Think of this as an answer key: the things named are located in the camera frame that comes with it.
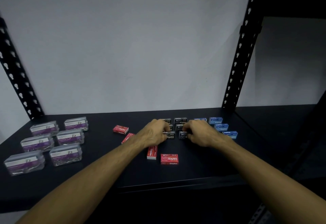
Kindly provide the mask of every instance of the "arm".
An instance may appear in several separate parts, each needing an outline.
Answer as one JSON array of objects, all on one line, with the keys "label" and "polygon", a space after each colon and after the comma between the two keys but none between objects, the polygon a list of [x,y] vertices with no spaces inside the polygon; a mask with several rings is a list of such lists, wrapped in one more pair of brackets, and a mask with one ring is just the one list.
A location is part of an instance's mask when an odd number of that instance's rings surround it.
[{"label": "arm", "polygon": [[183,130],[200,146],[218,149],[254,189],[269,211],[283,223],[326,223],[326,201],[265,161],[248,152],[230,137],[202,120],[190,120]]},{"label": "arm", "polygon": [[169,130],[167,122],[153,119],[137,135],[51,191],[17,223],[84,223],[130,161],[144,148],[165,141],[162,131]]}]

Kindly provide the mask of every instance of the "forearm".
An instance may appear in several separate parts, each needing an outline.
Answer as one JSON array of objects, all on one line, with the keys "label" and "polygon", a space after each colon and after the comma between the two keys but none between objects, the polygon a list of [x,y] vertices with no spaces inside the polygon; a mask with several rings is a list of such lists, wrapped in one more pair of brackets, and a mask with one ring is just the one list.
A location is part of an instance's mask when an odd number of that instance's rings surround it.
[{"label": "forearm", "polygon": [[137,135],[45,196],[17,223],[83,223],[129,162],[144,149]]},{"label": "forearm", "polygon": [[326,201],[322,198],[233,140],[219,140],[214,144],[280,221],[326,223]]}]

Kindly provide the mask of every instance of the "person's left arm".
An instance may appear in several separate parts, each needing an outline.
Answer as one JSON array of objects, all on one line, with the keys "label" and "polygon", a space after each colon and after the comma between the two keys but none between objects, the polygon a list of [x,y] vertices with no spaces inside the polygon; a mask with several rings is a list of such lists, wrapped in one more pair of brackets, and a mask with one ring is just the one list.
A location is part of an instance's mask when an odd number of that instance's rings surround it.
[{"label": "person's left arm", "polygon": [[85,222],[130,161],[144,148],[165,141],[167,136],[162,131],[169,130],[167,122],[153,119],[124,144],[47,194],[17,223]]}]

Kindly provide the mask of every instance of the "perforated metal post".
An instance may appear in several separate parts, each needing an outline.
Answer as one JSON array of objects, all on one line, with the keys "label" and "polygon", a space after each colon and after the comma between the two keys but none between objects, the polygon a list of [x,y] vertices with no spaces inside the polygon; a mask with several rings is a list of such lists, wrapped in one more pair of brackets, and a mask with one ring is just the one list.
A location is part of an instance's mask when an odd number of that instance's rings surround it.
[{"label": "perforated metal post", "polygon": [[2,17],[0,17],[0,62],[29,118],[44,115]]},{"label": "perforated metal post", "polygon": [[249,0],[225,91],[222,107],[234,111],[245,79],[256,39],[261,31],[266,0]]}]

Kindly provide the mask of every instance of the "person's left hand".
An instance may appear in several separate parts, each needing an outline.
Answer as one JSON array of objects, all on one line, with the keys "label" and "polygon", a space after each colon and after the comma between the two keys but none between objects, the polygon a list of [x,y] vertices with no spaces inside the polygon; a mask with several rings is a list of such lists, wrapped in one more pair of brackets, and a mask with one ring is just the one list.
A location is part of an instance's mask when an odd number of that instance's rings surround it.
[{"label": "person's left hand", "polygon": [[144,143],[144,148],[156,146],[168,137],[163,131],[170,131],[169,124],[163,119],[153,119],[136,136]]}]

